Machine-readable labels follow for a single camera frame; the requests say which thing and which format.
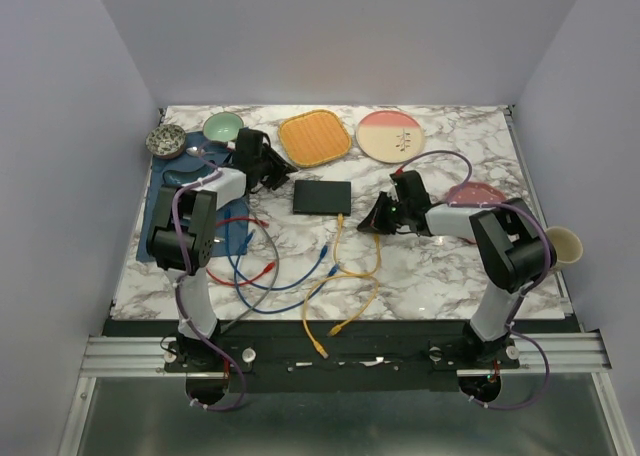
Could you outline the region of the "black network switch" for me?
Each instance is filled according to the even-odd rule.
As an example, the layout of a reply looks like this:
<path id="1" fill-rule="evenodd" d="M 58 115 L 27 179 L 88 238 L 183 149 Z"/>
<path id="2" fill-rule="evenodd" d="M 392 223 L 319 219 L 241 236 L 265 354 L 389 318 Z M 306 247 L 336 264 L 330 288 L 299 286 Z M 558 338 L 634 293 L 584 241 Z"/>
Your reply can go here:
<path id="1" fill-rule="evenodd" d="M 313 216 L 350 216 L 351 183 L 296 180 L 293 192 L 293 213 Z"/>

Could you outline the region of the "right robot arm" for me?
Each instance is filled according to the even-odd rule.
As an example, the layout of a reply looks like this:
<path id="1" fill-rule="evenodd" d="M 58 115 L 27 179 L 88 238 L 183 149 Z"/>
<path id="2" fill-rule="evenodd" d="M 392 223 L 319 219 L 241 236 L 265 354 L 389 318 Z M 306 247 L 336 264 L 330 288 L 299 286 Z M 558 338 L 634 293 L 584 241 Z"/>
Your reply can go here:
<path id="1" fill-rule="evenodd" d="M 524 297 L 546 278 L 556 250 L 521 198 L 498 203 L 431 201 L 415 170 L 390 175 L 393 196 L 381 192 L 357 230 L 395 235 L 403 227 L 418 236 L 450 236 L 476 243 L 488 283 L 460 343 L 460 355 L 480 368 L 496 356 L 495 341 L 507 336 Z"/>

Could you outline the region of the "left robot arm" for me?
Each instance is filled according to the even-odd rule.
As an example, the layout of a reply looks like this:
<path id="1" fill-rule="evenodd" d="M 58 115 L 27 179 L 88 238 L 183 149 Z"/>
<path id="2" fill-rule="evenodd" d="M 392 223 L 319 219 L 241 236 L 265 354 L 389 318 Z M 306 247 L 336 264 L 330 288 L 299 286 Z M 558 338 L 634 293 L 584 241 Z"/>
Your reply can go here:
<path id="1" fill-rule="evenodd" d="M 187 358 L 201 371 L 214 369 L 222 356 L 211 337 L 218 323 L 211 305 L 206 266 L 216 235 L 217 213 L 256 189 L 277 189 L 296 168 L 280 156 L 269 136 L 239 130 L 230 155 L 220 165 L 204 159 L 191 171 L 162 174 L 147 231 L 146 251 L 176 291 L 179 333 L 194 339 Z"/>

